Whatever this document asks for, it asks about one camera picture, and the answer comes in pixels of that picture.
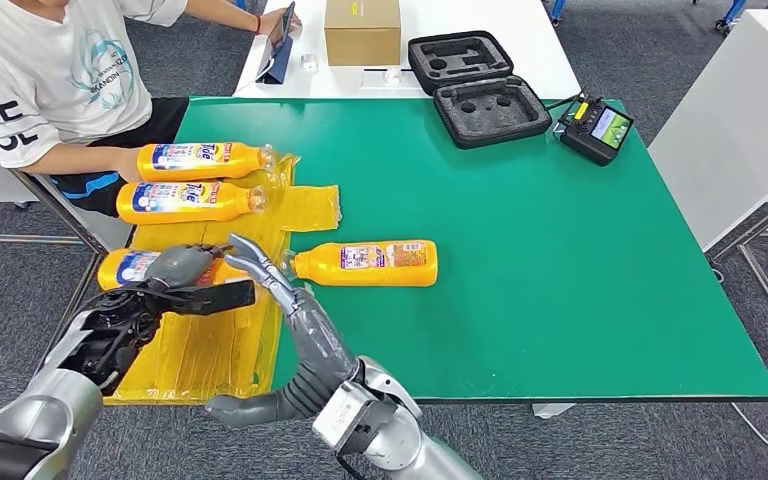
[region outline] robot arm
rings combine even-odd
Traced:
[[[188,287],[221,249],[168,249],[148,280],[111,290],[77,314],[28,388],[0,410],[0,480],[65,479],[102,406],[166,312],[208,315],[254,303],[251,281]]]
[[[289,280],[251,240],[232,235],[231,266],[263,285],[283,310],[299,365],[278,391],[239,399],[219,396],[207,411],[231,427],[318,417],[314,432],[338,455],[363,453],[390,478],[475,480],[481,477],[419,426],[419,406],[368,357],[355,357],[313,296]]]

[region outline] black shorts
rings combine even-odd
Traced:
[[[90,147],[139,148],[150,143],[173,143],[190,100],[152,98],[151,118],[142,126],[91,143]],[[51,175],[54,185],[70,202],[84,210],[118,217],[116,195],[125,181],[116,172]]]

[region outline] plastic bottle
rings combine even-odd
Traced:
[[[437,281],[437,246],[428,240],[326,243],[288,253],[284,269],[320,285],[427,287]]]
[[[265,206],[263,187],[222,182],[128,183],[116,197],[119,216],[133,225],[231,220]]]
[[[274,166],[271,145],[258,148],[239,142],[151,144],[137,154],[140,177],[147,182],[242,178]]]
[[[113,250],[102,260],[98,267],[98,286],[102,290],[121,287],[128,282],[139,282],[145,279],[148,266],[154,262],[160,252],[130,250],[120,248]],[[221,258],[213,261],[211,266],[196,283],[197,286],[219,285],[249,278],[249,274],[231,267]]]

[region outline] green table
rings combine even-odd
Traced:
[[[597,167],[542,137],[463,151],[430,99],[200,99],[181,142],[273,144],[340,186],[325,242],[425,238],[430,288],[315,286],[417,398],[768,399],[768,372],[634,132]],[[282,335],[275,384],[295,368]]]

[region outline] foam insert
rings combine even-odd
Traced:
[[[514,69],[496,38],[485,31],[414,38],[408,42],[408,61],[428,95],[448,85],[506,77]]]
[[[552,124],[546,107],[516,75],[439,88],[434,106],[463,149],[541,135]]]

